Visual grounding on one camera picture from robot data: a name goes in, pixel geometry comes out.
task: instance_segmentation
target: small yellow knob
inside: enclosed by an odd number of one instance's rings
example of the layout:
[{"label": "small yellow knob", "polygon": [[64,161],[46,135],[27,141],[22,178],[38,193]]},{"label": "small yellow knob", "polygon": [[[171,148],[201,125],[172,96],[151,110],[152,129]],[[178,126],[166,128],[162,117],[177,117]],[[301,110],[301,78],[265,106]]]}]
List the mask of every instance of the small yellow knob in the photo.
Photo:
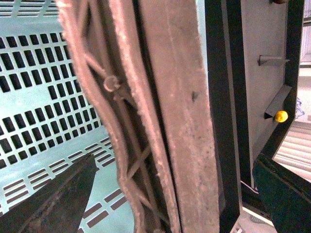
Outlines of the small yellow knob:
[{"label": "small yellow knob", "polygon": [[288,114],[285,111],[278,111],[276,115],[274,116],[274,119],[277,122],[282,123],[288,119]]}]

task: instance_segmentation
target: black metal frame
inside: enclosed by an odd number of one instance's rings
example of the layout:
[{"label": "black metal frame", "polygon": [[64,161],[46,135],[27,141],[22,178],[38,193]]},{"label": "black metal frame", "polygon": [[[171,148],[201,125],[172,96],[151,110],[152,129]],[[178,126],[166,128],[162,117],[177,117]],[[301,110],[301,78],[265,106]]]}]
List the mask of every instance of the black metal frame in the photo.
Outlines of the black metal frame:
[{"label": "black metal frame", "polygon": [[[235,145],[238,144],[240,174],[250,184],[252,171],[248,137],[248,117],[243,55],[241,1],[205,0],[208,85],[214,119],[217,150],[226,200],[221,214],[221,230],[228,232],[239,215],[239,185]],[[289,1],[284,84],[292,87],[284,101],[289,119],[278,124],[261,153],[273,158],[295,116],[304,0]],[[259,195],[242,186],[243,205],[269,219]]]},{"label": "black metal frame", "polygon": [[226,15],[226,4],[231,8],[230,1],[205,0],[205,12],[208,13],[206,14],[206,36],[209,99],[215,129],[215,148],[222,170],[226,201],[220,215],[220,232],[230,232],[240,214],[232,80],[232,74],[237,71],[231,70],[230,47],[226,44],[230,30],[226,21],[234,14]]}]

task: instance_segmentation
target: light blue perforated panel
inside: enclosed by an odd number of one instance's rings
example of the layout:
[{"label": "light blue perforated panel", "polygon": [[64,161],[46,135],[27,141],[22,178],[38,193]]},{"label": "light blue perforated panel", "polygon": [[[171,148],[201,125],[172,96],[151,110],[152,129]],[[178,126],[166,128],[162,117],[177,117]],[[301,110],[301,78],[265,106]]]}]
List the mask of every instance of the light blue perforated panel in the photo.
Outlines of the light blue perforated panel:
[{"label": "light blue perforated panel", "polygon": [[[31,6],[40,11],[20,18]],[[0,2],[0,215],[91,152],[98,170],[79,232],[133,232],[110,140],[79,87],[54,6]]]}]

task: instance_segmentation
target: metal bracket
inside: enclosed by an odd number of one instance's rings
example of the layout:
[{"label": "metal bracket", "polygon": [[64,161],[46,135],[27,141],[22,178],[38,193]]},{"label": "metal bracket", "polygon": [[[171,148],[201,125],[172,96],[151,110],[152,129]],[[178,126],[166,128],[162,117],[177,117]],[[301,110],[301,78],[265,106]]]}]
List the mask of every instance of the metal bracket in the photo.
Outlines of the metal bracket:
[{"label": "metal bracket", "polygon": [[258,65],[260,67],[279,67],[290,60],[284,59],[283,57],[275,57],[275,56],[259,56]]}]

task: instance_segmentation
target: cable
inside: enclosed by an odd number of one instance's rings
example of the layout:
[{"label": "cable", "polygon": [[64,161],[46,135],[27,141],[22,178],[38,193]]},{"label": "cable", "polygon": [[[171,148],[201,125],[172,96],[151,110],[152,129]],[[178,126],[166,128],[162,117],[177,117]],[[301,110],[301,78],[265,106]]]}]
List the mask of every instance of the cable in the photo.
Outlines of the cable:
[{"label": "cable", "polygon": [[251,191],[253,191],[256,194],[259,194],[259,192],[255,189],[253,189],[251,186],[249,186],[248,184],[246,184],[245,182],[241,181],[242,184],[244,184],[246,187],[248,187]]}]

